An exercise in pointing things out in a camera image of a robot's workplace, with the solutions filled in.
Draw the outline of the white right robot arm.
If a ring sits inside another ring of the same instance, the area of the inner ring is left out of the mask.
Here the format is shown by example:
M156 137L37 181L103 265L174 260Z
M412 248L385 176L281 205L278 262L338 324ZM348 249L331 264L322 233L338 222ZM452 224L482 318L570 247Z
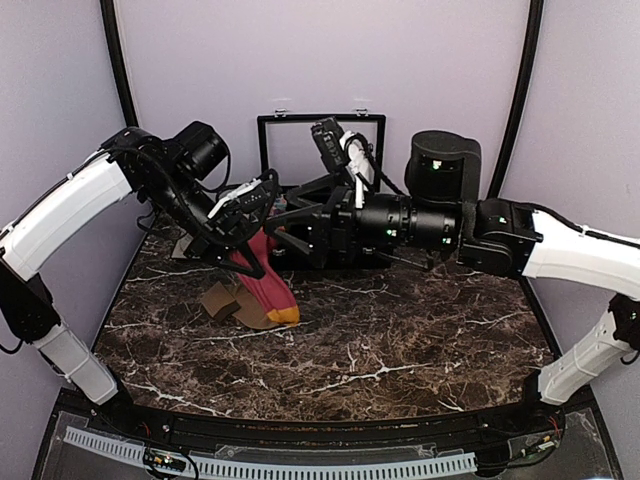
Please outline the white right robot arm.
M350 171L369 158L366 140L333 118L315 123L313 140L325 176L290 190L287 212L265 231L323 267L330 252L352 258L396 246L455 254L460 265L519 279L553 278L599 287L613 296L598 323L566 354L530 374L524 401L510 413L521 434L534 432L549 405L639 348L639 243L571 222L552 209L501 198L481 199L481 148L471 138L426 130L413 135L403 188L371 192Z

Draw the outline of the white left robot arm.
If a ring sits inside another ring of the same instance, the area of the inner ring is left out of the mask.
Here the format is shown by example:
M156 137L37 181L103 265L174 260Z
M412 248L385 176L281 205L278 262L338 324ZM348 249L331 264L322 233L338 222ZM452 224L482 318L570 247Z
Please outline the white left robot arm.
M120 436L140 429L140 412L122 399L125 388L56 311L40 270L101 213L135 195L190 236L181 247L185 258L262 278L265 269L249 242L279 193L278 174L268 169L232 190L203 187L229 158L225 141L199 121L169 139L128 127L1 231L1 312L9 329L103 406L103 421Z

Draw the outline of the magenta striped sock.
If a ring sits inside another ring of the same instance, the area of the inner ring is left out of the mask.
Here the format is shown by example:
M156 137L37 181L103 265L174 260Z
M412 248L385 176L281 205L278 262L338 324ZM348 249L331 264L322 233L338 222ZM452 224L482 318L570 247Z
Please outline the magenta striped sock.
M276 241L260 230L249 241L249 247L265 274L260 279L238 274L239 284L231 290L239 305L233 316L254 330L295 326L300 321L294 294L269 263L275 246Z

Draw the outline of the brown sock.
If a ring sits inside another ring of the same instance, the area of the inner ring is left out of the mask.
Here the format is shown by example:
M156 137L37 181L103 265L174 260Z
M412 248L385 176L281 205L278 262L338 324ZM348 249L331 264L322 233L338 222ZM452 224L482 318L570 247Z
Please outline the brown sock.
M215 283L201 297L201 304L215 321L234 319L253 330L270 330L279 326L271 320L256 297L240 283L227 288Z

